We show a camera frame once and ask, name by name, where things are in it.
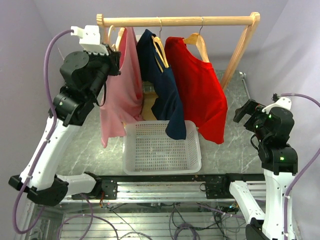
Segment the pink t shirt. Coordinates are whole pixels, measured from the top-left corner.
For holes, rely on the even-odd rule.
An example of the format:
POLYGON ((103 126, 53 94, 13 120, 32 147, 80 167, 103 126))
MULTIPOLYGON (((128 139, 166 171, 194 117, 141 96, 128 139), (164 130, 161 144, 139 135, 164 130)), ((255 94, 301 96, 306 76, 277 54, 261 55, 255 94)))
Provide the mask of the pink t shirt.
POLYGON ((100 107, 101 143, 124 137, 124 125, 142 121, 143 81, 137 54, 137 40, 133 27, 126 27, 119 43, 120 75, 106 80, 106 100, 100 107))

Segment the red t shirt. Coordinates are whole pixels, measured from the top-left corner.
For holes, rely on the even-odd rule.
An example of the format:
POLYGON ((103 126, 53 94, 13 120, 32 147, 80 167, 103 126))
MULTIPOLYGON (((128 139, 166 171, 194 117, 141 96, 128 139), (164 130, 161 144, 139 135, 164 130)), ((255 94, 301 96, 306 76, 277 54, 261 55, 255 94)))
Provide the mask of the red t shirt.
POLYGON ((168 37, 164 50, 183 104, 184 119, 192 121, 205 140, 222 144, 228 103, 213 65, 192 55, 181 37, 168 37))

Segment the navy blue t shirt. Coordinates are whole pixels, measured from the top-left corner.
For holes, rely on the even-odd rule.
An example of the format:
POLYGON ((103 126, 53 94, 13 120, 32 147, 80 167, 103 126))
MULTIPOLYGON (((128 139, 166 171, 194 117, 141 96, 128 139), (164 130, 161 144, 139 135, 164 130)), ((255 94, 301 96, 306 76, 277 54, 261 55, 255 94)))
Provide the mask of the navy blue t shirt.
POLYGON ((166 67, 154 42, 156 35, 146 29, 137 45, 137 57, 140 74, 144 82, 153 84, 157 98, 151 111, 159 121, 168 121, 166 134, 174 140, 185 140, 187 137, 182 100, 176 85, 171 67, 166 67))

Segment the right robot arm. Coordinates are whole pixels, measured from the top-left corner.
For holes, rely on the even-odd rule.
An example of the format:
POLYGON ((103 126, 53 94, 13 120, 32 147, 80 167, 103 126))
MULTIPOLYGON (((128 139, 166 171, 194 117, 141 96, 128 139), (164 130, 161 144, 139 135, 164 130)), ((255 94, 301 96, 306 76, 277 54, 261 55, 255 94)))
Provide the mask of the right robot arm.
POLYGON ((235 111, 238 123, 245 115, 246 130, 257 138, 257 153, 265 179, 265 210, 262 210, 244 180, 229 180, 220 186, 226 198, 234 197, 246 221, 248 240, 294 240, 292 200, 288 193, 298 173, 298 154, 289 144, 295 124, 291 101, 281 97, 264 106, 249 99, 235 111))

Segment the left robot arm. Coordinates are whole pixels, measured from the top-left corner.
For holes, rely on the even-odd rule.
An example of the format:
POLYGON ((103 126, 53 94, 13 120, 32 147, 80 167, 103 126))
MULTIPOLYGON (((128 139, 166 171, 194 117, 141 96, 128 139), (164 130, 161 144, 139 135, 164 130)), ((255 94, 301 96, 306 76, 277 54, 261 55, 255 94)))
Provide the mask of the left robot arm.
POLYGON ((11 176, 8 183, 22 190, 35 204, 54 207, 65 197, 80 194, 96 199, 103 191, 103 180, 91 173, 63 176, 56 173, 58 164, 75 133, 97 106, 98 95, 106 89, 108 76, 120 75, 119 51, 89 53, 75 51, 67 55, 59 71, 64 86, 53 99, 47 125, 38 150, 25 170, 11 176))

